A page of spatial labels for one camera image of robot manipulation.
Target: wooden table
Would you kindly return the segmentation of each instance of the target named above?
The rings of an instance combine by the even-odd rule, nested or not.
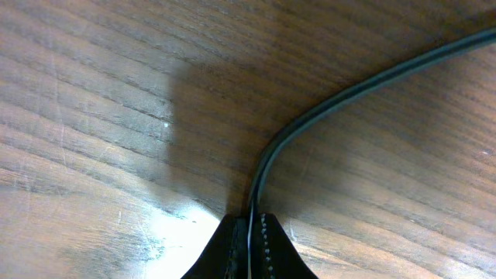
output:
[[[179,278],[321,100],[492,0],[1,0],[0,277]],[[496,277],[496,46],[331,115],[261,209],[320,278]]]

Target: wood grain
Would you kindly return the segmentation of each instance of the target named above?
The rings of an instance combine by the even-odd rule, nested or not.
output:
[[[477,1],[0,1],[0,277],[179,278],[288,121]],[[321,278],[496,277],[496,46],[327,117],[261,208]]]

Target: wire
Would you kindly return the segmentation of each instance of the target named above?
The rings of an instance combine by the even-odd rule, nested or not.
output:
[[[427,53],[402,62],[388,70],[370,77],[365,81],[360,82],[359,84],[341,91],[337,95],[332,96],[316,107],[303,113],[279,131],[263,150],[257,166],[257,171],[255,172],[252,180],[250,197],[248,200],[248,209],[250,213],[248,253],[250,253],[252,223],[258,215],[258,205],[262,192],[264,191],[267,175],[275,158],[289,142],[330,113],[341,109],[343,106],[354,102],[358,98],[361,98],[372,91],[383,88],[392,82],[406,78],[411,74],[440,63],[448,58],[459,56],[468,51],[485,47],[491,43],[496,43],[496,27],[475,33],[434,50],[430,50]]]

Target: electrical cord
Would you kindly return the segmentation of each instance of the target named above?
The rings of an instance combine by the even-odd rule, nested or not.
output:
[[[261,194],[264,191],[267,175],[277,155],[288,143],[330,113],[341,109],[343,106],[354,102],[358,98],[361,98],[372,91],[383,88],[395,81],[406,78],[411,74],[434,64],[438,64],[448,58],[459,56],[468,51],[485,47],[491,43],[496,43],[496,27],[486,29],[479,33],[467,36],[461,40],[457,40],[453,43],[448,43],[445,46],[430,50],[427,53],[402,62],[388,70],[366,79],[365,81],[360,82],[359,84],[341,91],[337,95],[332,96],[316,107],[303,113],[279,131],[263,150],[251,184],[250,196],[248,200],[248,209],[250,213],[248,228],[248,259],[250,260],[252,224],[253,220],[258,215],[258,205]]]

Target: curved cable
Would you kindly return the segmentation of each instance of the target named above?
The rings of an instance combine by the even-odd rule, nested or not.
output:
[[[392,82],[395,82],[401,78],[406,78],[410,74],[414,74],[415,72],[440,63],[448,58],[459,56],[468,51],[476,50],[495,42],[496,27],[475,33],[434,50],[430,50],[427,53],[402,62],[388,70],[370,77],[365,81],[360,82],[359,84],[341,91],[337,95],[332,96],[316,107],[303,113],[279,131],[263,150],[257,166],[257,171],[255,172],[252,180],[248,206],[250,213],[248,250],[250,251],[252,222],[258,214],[258,204],[265,187],[269,170],[272,167],[277,155],[296,136],[303,133],[306,129],[318,122],[320,119],[326,117],[328,114],[335,112],[344,105],[348,105],[349,103],[371,93],[372,91],[383,88]]]

